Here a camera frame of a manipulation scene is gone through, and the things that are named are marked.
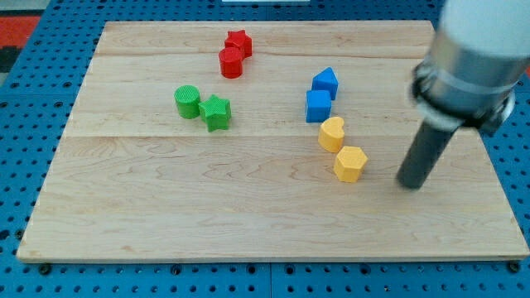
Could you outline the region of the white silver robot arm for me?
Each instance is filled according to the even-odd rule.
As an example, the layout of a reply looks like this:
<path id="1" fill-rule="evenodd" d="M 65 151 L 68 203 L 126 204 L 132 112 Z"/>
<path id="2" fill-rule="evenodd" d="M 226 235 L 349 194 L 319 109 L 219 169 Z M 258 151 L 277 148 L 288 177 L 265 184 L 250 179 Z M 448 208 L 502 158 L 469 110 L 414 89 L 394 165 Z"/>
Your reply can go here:
<path id="1" fill-rule="evenodd" d="M 442 132 L 495 132 L 529 66 L 529 0 L 447 0 L 430 50 L 413 72 L 424 122 Z"/>

